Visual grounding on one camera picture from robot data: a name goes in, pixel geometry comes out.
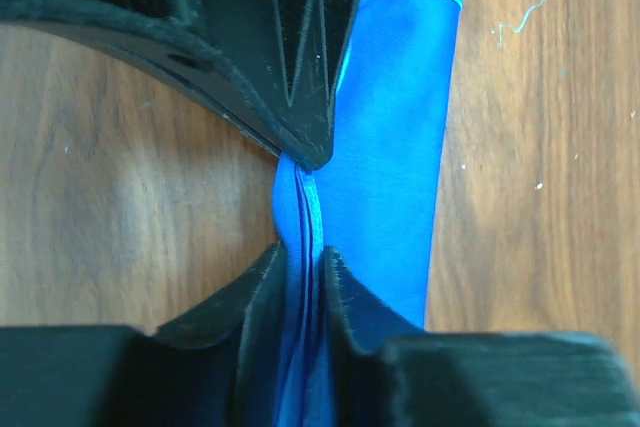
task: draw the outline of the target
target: blue cloth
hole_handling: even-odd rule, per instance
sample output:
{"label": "blue cloth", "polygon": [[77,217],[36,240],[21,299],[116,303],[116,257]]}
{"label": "blue cloth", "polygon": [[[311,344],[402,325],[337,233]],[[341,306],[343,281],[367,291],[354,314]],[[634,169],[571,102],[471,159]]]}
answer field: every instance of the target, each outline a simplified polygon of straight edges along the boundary
{"label": "blue cloth", "polygon": [[313,173],[280,159],[273,209],[289,252],[289,295],[276,425],[332,425],[314,290],[322,245],[337,247],[360,282],[424,326],[461,6],[361,0],[339,80],[332,159]]}

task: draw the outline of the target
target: white speck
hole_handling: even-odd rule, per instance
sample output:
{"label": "white speck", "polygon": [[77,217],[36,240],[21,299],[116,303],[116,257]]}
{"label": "white speck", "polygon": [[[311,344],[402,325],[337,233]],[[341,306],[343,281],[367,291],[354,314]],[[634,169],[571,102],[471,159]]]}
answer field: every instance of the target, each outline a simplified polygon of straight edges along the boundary
{"label": "white speck", "polygon": [[519,34],[520,32],[522,32],[522,30],[524,29],[524,26],[527,24],[527,20],[529,20],[529,16],[531,15],[531,12],[536,10],[538,7],[542,7],[542,4],[544,4],[544,2],[545,0],[539,0],[538,2],[533,4],[531,7],[529,7],[527,11],[524,13],[524,17],[522,17],[522,22],[520,22],[520,25],[517,27],[514,27],[513,25],[509,25],[505,22],[500,22],[500,24],[498,24],[498,48],[501,49],[504,46],[504,38],[503,38],[504,28],[506,27],[507,29],[511,30],[514,34]]}

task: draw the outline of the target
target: wooden surface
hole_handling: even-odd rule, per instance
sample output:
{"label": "wooden surface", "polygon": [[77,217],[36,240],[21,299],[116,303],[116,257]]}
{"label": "wooden surface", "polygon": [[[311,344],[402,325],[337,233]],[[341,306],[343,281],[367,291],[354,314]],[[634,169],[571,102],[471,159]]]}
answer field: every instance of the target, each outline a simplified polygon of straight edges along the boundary
{"label": "wooden surface", "polygon": [[[500,45],[538,1],[466,0],[429,326],[592,331],[640,379],[640,4],[544,0]],[[0,109],[2,324],[152,329],[275,236],[275,160],[117,61],[2,28]]]}

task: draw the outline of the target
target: wooden table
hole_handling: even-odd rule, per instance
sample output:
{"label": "wooden table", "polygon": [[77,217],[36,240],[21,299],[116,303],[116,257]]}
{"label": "wooden table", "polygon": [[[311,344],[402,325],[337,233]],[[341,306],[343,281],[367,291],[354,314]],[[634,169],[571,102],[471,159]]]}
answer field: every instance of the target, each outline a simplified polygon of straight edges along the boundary
{"label": "wooden table", "polygon": [[[636,22],[638,0],[466,0],[431,329],[591,331],[640,380]],[[275,239],[276,159],[118,61],[0,28],[0,108],[1,324],[151,331]]]}

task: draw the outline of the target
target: folded blue cloth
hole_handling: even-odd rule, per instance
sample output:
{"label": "folded blue cloth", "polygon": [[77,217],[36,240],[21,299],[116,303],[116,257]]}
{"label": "folded blue cloth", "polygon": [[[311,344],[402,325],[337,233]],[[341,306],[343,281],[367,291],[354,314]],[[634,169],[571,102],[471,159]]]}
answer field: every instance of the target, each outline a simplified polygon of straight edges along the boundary
{"label": "folded blue cloth", "polygon": [[273,194],[289,252],[277,425],[332,425],[317,261],[354,276],[412,324],[425,319],[436,190],[462,0],[361,0],[339,80],[334,154],[304,172],[282,155]]}

